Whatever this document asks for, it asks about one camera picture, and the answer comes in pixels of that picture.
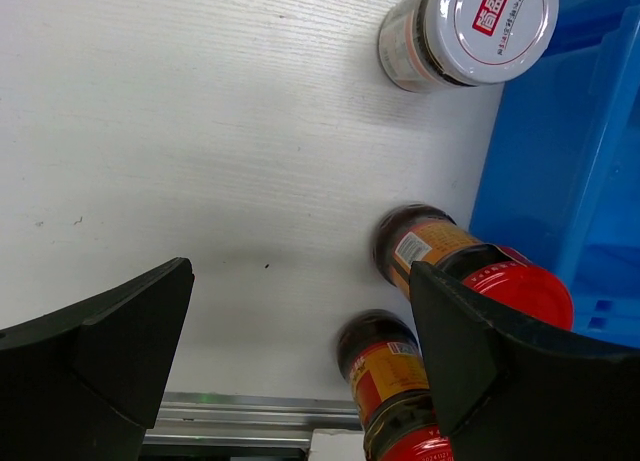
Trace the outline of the red lid sauce jar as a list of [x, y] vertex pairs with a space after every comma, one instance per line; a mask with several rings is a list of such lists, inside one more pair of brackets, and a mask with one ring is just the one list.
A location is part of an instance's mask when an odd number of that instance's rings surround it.
[[411, 265], [426, 262], [475, 292], [570, 331], [574, 306], [564, 283], [513, 248], [485, 243], [444, 211], [400, 206], [378, 224], [372, 257], [387, 282], [410, 296]]
[[363, 312], [341, 329], [336, 355], [364, 429], [367, 460], [453, 458], [416, 337], [404, 322], [388, 311]]

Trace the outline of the white lid sauce jar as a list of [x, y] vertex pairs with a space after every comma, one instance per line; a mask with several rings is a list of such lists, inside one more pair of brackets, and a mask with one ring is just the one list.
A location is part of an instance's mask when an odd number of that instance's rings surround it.
[[413, 93], [505, 83], [544, 54], [559, 0], [402, 0], [378, 34], [382, 69]]

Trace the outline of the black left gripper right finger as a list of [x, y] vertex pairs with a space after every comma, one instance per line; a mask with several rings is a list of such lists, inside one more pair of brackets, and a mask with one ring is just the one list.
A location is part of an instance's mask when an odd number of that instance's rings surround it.
[[458, 460], [635, 460], [639, 352], [541, 322], [425, 262], [410, 302]]

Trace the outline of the aluminium table edge rail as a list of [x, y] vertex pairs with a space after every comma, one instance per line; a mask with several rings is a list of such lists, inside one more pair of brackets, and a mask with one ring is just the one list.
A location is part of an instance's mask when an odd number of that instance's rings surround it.
[[168, 392], [144, 446], [306, 450], [317, 429], [358, 431], [350, 401]]

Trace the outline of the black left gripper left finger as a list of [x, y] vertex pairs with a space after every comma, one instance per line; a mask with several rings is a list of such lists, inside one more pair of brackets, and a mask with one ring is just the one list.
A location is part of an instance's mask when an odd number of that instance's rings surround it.
[[4, 460], [135, 460], [155, 425], [194, 274], [174, 258], [1, 332]]

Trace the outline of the blue plastic divided bin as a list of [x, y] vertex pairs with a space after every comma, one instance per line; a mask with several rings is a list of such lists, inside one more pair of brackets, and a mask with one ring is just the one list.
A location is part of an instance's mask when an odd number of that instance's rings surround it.
[[470, 223], [568, 287], [574, 330], [639, 343], [639, 0], [560, 0], [504, 86]]

